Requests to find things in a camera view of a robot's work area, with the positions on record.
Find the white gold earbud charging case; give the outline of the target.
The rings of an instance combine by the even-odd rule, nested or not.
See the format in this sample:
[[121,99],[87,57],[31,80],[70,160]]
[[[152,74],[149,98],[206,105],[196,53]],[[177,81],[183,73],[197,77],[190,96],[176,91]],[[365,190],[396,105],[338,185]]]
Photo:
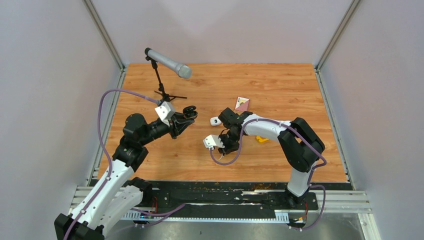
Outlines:
[[213,127],[216,127],[222,124],[221,120],[217,116],[210,118],[209,122],[210,122],[210,125]]

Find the black earbud case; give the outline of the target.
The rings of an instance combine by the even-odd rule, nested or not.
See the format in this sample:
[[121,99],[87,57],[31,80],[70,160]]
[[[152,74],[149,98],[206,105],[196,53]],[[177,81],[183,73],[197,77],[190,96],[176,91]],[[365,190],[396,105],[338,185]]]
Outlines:
[[182,114],[185,119],[196,119],[198,112],[196,111],[197,107],[195,105],[187,106],[183,109]]

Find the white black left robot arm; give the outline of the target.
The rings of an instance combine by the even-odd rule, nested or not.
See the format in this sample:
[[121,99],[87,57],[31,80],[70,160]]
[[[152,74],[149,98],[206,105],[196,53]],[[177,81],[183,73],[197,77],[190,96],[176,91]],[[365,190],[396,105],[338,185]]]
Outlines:
[[59,240],[104,240],[117,222],[136,205],[149,206],[153,201],[152,184],[139,177],[130,179],[149,153],[146,145],[169,134],[176,139],[198,116],[195,106],[182,113],[160,113],[165,119],[147,123],[140,113],[125,120],[123,136],[109,167],[84,200],[68,215],[54,221]]

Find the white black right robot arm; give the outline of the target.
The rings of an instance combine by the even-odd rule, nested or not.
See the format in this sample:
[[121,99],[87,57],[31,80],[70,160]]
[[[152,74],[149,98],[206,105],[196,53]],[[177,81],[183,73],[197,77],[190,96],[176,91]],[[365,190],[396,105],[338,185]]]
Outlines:
[[291,166],[286,204],[292,209],[301,207],[306,201],[305,194],[310,189],[314,171],[327,163],[322,155],[325,144],[306,120],[297,117],[292,121],[277,121],[249,111],[237,114],[230,108],[223,110],[218,119],[227,132],[213,135],[213,141],[204,140],[206,148],[210,151],[218,149],[223,156],[236,152],[235,159],[238,159],[244,136],[256,136],[279,143]]

